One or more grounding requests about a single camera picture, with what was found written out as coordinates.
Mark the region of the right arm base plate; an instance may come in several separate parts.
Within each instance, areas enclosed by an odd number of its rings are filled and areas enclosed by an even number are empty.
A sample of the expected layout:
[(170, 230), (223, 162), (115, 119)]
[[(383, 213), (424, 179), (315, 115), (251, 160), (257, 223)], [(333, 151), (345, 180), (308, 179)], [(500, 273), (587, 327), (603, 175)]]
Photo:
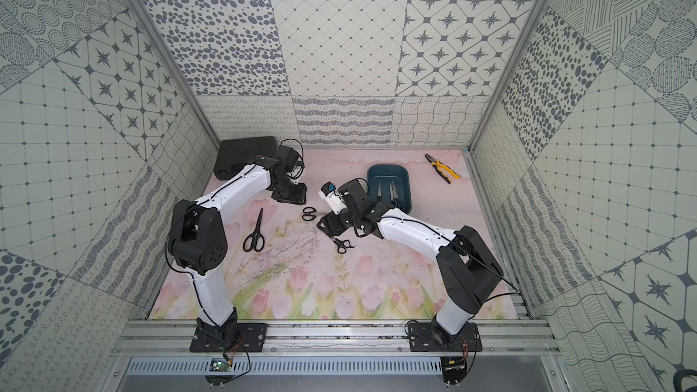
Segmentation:
[(450, 335), (434, 320), (419, 322), (415, 319), (404, 326), (412, 352), (479, 352), (483, 349), (478, 327), (475, 323), (467, 322), (459, 332)]

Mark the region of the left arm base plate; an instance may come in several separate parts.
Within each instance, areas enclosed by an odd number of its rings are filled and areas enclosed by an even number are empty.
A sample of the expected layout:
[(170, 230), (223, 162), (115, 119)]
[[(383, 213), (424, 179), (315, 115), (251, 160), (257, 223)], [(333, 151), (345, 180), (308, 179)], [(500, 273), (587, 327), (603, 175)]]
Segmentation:
[(230, 317), (223, 326), (213, 326), (196, 319), (196, 329), (189, 350), (192, 353), (223, 353), (237, 348), (249, 353), (260, 353), (268, 327), (267, 323), (239, 323), (236, 317)]

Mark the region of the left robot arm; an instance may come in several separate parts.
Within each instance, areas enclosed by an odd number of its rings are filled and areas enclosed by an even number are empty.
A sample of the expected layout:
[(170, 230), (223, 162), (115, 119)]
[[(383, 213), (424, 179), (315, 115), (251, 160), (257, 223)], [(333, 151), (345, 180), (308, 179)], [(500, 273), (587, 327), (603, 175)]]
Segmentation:
[(277, 203), (304, 205), (307, 186), (299, 181), (303, 157), (304, 152), (281, 145), (272, 157), (250, 159), (213, 192), (174, 206), (165, 261), (192, 279), (200, 307), (197, 322), (217, 339), (229, 333), (237, 320), (221, 267), (228, 252), (224, 221), (262, 191), (270, 192)]

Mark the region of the large blue-black handled scissors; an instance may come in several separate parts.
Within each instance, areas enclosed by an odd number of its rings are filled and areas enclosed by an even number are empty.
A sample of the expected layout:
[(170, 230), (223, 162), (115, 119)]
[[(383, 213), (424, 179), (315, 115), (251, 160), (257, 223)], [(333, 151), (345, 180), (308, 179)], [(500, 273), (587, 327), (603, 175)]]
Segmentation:
[(262, 252), (265, 247), (265, 238), (261, 233), (263, 212), (263, 209), (259, 211), (253, 232), (245, 238), (242, 244), (242, 249), (245, 252)]

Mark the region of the small black scissors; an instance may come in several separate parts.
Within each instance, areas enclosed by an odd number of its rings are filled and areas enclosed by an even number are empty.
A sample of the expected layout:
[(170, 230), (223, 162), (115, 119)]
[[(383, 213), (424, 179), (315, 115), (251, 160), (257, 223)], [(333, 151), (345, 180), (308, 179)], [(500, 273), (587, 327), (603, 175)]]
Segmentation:
[(312, 206), (307, 206), (302, 209), (301, 219), (303, 221), (314, 221), (317, 218), (317, 209)]

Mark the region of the slim black scissors with hook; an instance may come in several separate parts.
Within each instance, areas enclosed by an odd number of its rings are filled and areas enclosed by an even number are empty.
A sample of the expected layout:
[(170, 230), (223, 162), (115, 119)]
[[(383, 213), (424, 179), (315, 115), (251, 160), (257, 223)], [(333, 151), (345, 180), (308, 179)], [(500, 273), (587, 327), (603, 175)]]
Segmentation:
[(346, 254), (349, 250), (354, 249), (355, 246), (351, 244), (349, 240), (342, 240), (339, 238), (333, 238), (332, 242), (336, 246), (337, 253), (340, 255)]

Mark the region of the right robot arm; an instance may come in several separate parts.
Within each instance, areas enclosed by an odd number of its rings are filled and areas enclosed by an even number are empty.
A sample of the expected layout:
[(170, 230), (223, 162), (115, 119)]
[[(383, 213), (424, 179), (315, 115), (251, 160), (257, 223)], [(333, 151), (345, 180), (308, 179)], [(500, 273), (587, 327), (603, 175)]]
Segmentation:
[(421, 221), (393, 204), (373, 200), (357, 179), (340, 187), (329, 181), (319, 197), (330, 206), (319, 221), (328, 236), (353, 230), (358, 237), (402, 244), (437, 263), (447, 294), (432, 320), (439, 339), (455, 339), (504, 280), (497, 259), (472, 227), (450, 230)]

